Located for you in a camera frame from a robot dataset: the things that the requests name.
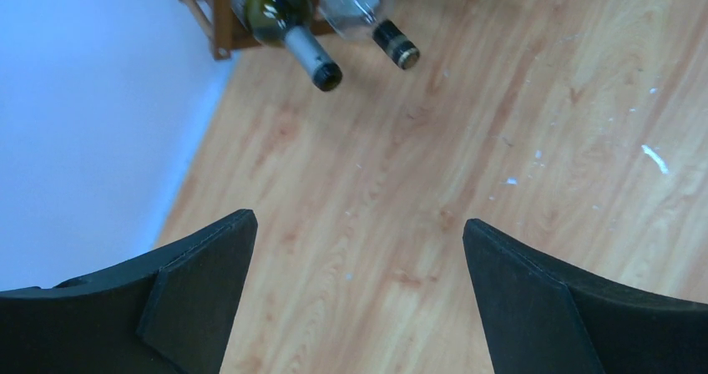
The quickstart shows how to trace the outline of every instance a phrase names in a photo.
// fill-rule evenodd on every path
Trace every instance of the wine bottle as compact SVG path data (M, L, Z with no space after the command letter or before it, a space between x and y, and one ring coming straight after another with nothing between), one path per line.
M389 19L394 0L320 0L322 17L346 40L373 40L401 69L420 58L420 50Z
M310 0L231 0L244 27L260 43L288 49L318 89L328 92L341 83L339 66L310 31Z

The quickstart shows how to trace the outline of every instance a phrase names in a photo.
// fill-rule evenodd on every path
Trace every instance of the black plastic claw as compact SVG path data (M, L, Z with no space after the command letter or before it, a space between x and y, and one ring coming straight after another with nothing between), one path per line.
M606 280L481 220L463 240L497 374L708 372L708 305Z
M240 210L52 289L0 292L0 372L218 373L256 228Z

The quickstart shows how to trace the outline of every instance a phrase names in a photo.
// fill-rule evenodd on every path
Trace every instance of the wooden floor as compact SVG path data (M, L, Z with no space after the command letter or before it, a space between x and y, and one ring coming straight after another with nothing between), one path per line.
M223 372L491 373L472 217L708 302L708 0L398 2L412 71L329 37L334 93L281 50L231 80L160 241L260 221Z

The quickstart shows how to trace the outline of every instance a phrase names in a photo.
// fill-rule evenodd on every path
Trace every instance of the green wine bottle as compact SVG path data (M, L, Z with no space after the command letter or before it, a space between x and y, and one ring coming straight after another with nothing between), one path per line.
M328 92L341 83L339 66L310 31L310 0L231 0L236 17L260 43L288 49L318 89Z

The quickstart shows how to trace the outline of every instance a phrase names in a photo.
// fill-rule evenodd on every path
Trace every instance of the wooden wine rack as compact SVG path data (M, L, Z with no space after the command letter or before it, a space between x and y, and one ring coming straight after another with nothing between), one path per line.
M180 1L187 5L209 39L214 59L227 59L230 58L232 51L259 46L231 10L230 0L205 0L209 5L207 13L197 3L199 0ZM311 1L316 9L320 0ZM312 24L311 30L316 36L334 32L329 23L323 19L317 19Z

